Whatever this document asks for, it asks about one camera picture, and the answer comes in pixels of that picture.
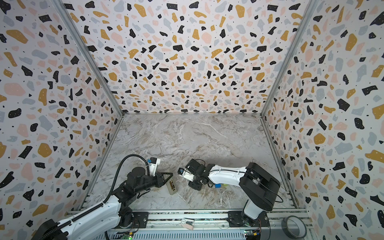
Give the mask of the white remote control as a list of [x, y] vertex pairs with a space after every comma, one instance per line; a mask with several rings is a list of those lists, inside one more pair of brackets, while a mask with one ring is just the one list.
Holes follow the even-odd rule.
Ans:
[[173, 179], [168, 180], [168, 182], [166, 183], [166, 186], [170, 195], [174, 195], [175, 193], [178, 192], [178, 189]]

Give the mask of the pink white tag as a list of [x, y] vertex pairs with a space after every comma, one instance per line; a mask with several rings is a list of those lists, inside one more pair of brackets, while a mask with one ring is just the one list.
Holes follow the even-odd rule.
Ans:
[[192, 219], [181, 219], [181, 227], [192, 231], [194, 229], [194, 222]]

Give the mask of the black tape roll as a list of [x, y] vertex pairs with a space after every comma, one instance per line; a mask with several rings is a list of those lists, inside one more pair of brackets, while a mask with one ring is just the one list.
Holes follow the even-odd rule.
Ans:
[[288, 216], [282, 220], [282, 230], [292, 240], [302, 240], [307, 235], [305, 223], [296, 216]]

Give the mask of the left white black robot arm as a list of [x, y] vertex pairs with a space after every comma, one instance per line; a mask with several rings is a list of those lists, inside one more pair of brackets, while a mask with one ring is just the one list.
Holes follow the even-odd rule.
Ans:
[[44, 222], [33, 235], [33, 240], [92, 240], [115, 227], [139, 228], [130, 208], [136, 199], [152, 188], [161, 188], [173, 173], [146, 175], [142, 167], [134, 168], [127, 179], [104, 200], [72, 217], [55, 222]]

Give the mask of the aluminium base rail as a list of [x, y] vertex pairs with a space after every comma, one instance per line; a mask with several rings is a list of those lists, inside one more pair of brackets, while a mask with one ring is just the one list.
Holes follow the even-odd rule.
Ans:
[[109, 239], [124, 234], [134, 239], [160, 239], [167, 235], [176, 239], [219, 238], [231, 233], [229, 239], [245, 239], [254, 231], [270, 239], [272, 230], [283, 231], [280, 238], [313, 238], [313, 226], [305, 209], [261, 211], [255, 219], [241, 209], [221, 210], [120, 210], [115, 204], [100, 204], [57, 223], [59, 232], [69, 240]]

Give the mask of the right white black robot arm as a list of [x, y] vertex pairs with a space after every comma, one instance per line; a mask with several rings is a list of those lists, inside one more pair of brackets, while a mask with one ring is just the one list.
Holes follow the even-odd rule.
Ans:
[[204, 185], [224, 184], [241, 188], [248, 200], [240, 213], [228, 213], [230, 227], [253, 227], [257, 224], [262, 212], [273, 210], [281, 186], [275, 177], [256, 163], [241, 168], [226, 168], [215, 164], [205, 166], [192, 159], [185, 168], [179, 168], [178, 175], [187, 179], [189, 187], [197, 191]]

